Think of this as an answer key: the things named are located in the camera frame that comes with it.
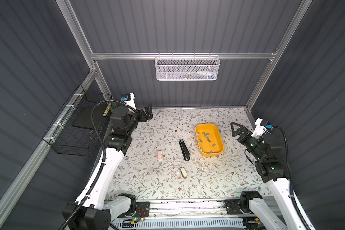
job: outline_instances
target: metal beam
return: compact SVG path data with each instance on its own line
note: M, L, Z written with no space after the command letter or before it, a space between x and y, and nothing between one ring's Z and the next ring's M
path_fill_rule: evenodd
M295 12L293 18L291 19L291 22L288 26L288 28L285 31L284 36L281 38L280 43L277 47L277 53L276 57L270 61L265 69L263 71L263 74L256 85L256 88L254 89L251 97L248 100L247 108L248 110L252 110L254 103L256 102L259 94L262 92L263 87L265 86L267 80L270 78L273 70L275 69L279 59L281 58L282 54L285 51L285 48L289 44L290 39L294 35L295 30L298 28L298 25L300 24L300 21L302 21L305 12L308 10L308 7L312 3L312 0L302 0L298 6L297 11Z
M86 90L91 85L92 81L96 76L95 69L92 69L87 77L82 82L82 87ZM77 94L82 93L82 87L78 87L75 91L73 97L67 103L71 105L74 103ZM64 116L67 114L70 106L66 106L60 115L56 118L55 123L60 122ZM52 126L49 131L46 133L46 136L51 136L56 130L55 126ZM0 199L0 228L4 224L6 218L9 216L11 210L14 208L15 204L19 200L20 196L26 189L27 185L31 181L33 175L36 173L37 169L40 167L42 161L45 159L47 153L50 150L50 146L44 141L41 140L40 144L32 153L31 157L27 160L26 164L23 166L19 174L15 177L14 181L11 183L5 194Z
M99 68L98 64L92 60L90 54L92 53L91 46L89 45L86 35L84 34L82 27L78 21L77 16L73 10L72 5L70 4L69 0L56 0L70 30L73 33L73 36L83 54L84 59L86 60L88 67L90 70L92 68L96 68L97 72L99 73L96 76L96 82L100 87L100 90L103 94L110 94L110 89L107 86L104 76L102 75L101 69Z
M91 53L92 60L154 60L161 58L209 58L219 56L220 60L273 60L276 53Z

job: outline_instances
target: wire mesh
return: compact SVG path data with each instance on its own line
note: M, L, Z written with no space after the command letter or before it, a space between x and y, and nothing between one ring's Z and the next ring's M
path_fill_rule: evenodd
M64 118L57 124L52 124L55 131L51 137L43 139L58 154L71 154L78 156L92 156L99 152L101 144L97 140L96 133L87 128L73 126L73 122L83 108L93 108L98 102L111 99L111 95L91 91L83 91L72 105L66 105L68 110ZM99 108L106 109L107 103L101 104ZM105 135L110 116L102 116L97 130L101 136Z
M156 78L160 81L216 80L219 72L218 56L209 59L155 59Z

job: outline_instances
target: gray wall panel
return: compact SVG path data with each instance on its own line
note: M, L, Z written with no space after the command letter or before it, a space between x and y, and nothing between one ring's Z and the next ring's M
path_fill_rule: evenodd
M299 2L71 0L95 53L273 52Z
M0 199L88 72L55 1L0 1ZM51 151L2 229L58 227L93 163Z
M222 60L217 80L156 80L152 60L99 60L117 98L134 92L138 107L244 106L262 75L267 60Z
M345 229L345 1L313 1L252 113L285 129L316 228Z

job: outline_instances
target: orange container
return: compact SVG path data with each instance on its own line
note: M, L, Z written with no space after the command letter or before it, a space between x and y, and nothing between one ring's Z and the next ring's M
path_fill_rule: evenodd
M224 150L220 131L216 125L207 123L196 126L199 151L203 156L217 156Z

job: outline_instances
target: black wire basket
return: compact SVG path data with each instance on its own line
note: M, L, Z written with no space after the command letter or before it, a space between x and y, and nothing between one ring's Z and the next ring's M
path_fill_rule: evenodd
M69 106L69 110L66 112L61 122L58 124L52 122L51 126L56 126L53 135L51 137L43 136L43 140L58 154L78 156L93 156L98 154L101 143L97 140L96 133L89 124L90 111L98 102L109 99L111 99L111 95L109 94L84 90L78 95L72 105L66 105ZM104 116L107 106L107 103L99 105L97 107L99 112L96 113L95 111L93 114L95 125L102 137L105 135L110 122L110 111ZM87 128L79 126L79 118L81 116L85 117L83 119L84 122L88 122Z

